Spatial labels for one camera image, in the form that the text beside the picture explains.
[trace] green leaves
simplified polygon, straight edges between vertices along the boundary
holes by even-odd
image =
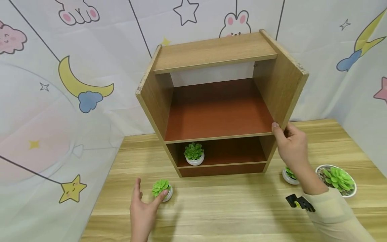
[[[294,180],[297,180],[296,176],[294,175],[294,173],[289,169],[289,167],[285,167],[285,170],[286,170],[286,174],[293,178]]]
[[[203,155],[204,149],[201,144],[191,143],[185,147],[184,156],[188,160],[198,160]]]
[[[343,169],[330,167],[323,168],[326,176],[325,181],[328,184],[332,184],[333,187],[337,188],[340,192],[351,191],[354,189],[355,182],[351,176],[346,173]]]
[[[161,179],[159,181],[156,181],[155,184],[153,184],[152,188],[152,194],[153,196],[157,197],[162,191],[169,190],[171,187],[169,186],[169,181]]]

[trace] black clip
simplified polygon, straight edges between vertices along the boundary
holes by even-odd
[[[292,208],[302,208],[302,209],[306,209],[306,210],[308,210],[309,212],[312,212],[312,213],[314,213],[316,211],[314,209],[314,207],[312,206],[312,204],[310,204],[302,196],[297,198],[296,194],[292,194],[290,196],[287,196],[286,200],[288,201],[288,203],[290,204],[290,206]]]

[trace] sleeve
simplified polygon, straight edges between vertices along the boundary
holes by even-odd
[[[324,242],[375,241],[337,189],[329,188],[328,192],[314,196],[304,193],[303,197],[316,210],[307,213]]]

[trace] hand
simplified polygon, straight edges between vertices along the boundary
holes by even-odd
[[[157,209],[163,202],[168,190],[162,191],[150,204],[141,201],[141,179],[137,178],[130,204],[130,225],[132,229],[131,242],[146,242],[156,220]]]
[[[281,127],[277,123],[272,124],[272,131],[278,144],[278,152],[286,166],[293,172],[309,165],[308,161],[308,140],[307,135],[288,123],[285,136]]]
[[[308,161],[307,135],[288,123],[287,136],[277,123],[272,131],[278,144],[278,152],[286,166],[294,173],[306,194],[318,195],[328,191],[328,187],[319,179]]]

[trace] fabric backdrop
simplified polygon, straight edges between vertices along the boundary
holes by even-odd
[[[310,72],[292,120],[336,118],[387,174],[385,0],[0,0],[0,241],[77,241],[157,45],[265,29]],[[251,77],[253,64],[172,74]]]

